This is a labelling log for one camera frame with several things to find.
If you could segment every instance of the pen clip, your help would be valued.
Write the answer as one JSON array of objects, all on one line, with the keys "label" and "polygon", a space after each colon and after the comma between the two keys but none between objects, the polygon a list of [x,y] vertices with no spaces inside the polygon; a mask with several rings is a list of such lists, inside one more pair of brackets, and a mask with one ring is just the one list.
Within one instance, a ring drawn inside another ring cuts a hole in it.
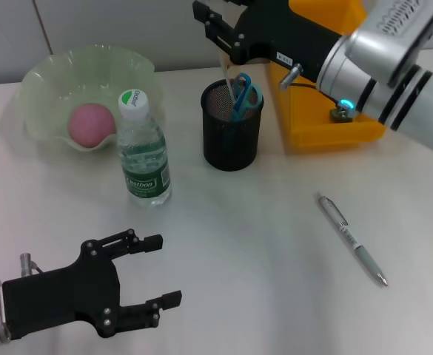
[{"label": "pen clip", "polygon": [[344,226],[348,226],[348,221],[346,220],[346,218],[343,216],[343,214],[341,213],[341,211],[338,209],[338,207],[335,205],[335,203],[333,201],[331,201],[327,196],[324,196],[326,198],[326,200],[329,202],[329,204],[331,205],[331,207],[333,209],[336,210],[336,212],[339,214],[340,216],[340,222],[344,225]]}]

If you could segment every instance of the pen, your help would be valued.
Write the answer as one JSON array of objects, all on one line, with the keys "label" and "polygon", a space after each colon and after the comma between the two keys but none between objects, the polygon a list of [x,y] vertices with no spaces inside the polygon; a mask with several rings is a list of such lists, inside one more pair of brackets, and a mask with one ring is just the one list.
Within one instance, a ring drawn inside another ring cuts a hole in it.
[{"label": "pen", "polygon": [[321,196],[318,199],[323,209],[328,214],[329,218],[336,224],[341,234],[348,240],[349,244],[354,249],[359,260],[362,262],[366,270],[383,286],[387,286],[387,280],[380,267],[377,266],[374,259],[368,253],[366,248],[360,244],[353,233],[349,230],[348,221],[343,217],[336,205],[326,196]]}]

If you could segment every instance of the pink ball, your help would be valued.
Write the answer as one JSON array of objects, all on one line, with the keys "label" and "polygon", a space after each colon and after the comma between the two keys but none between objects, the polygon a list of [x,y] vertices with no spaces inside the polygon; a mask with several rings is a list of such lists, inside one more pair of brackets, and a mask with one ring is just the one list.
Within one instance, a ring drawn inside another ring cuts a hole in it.
[{"label": "pink ball", "polygon": [[80,146],[94,148],[115,133],[113,114],[100,104],[78,106],[71,114],[68,132]]}]

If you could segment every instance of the black mesh pen holder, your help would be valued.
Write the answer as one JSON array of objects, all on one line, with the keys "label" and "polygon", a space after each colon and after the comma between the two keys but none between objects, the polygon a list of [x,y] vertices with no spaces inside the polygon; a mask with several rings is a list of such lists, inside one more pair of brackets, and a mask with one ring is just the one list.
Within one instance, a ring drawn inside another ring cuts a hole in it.
[{"label": "black mesh pen holder", "polygon": [[[249,99],[252,104],[257,101],[254,90]],[[257,109],[248,109],[242,119],[231,121],[233,103],[226,81],[216,81],[203,91],[203,153],[208,163],[234,172],[254,161],[263,106],[264,99]]]}]

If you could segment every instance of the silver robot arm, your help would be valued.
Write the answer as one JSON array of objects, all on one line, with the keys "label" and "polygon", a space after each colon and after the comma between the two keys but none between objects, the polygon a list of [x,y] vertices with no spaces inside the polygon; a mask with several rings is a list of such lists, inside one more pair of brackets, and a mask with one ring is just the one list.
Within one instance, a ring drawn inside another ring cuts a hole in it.
[{"label": "silver robot arm", "polygon": [[432,33],[432,0],[381,2],[332,48],[317,89],[433,150],[433,73],[415,64]]}]

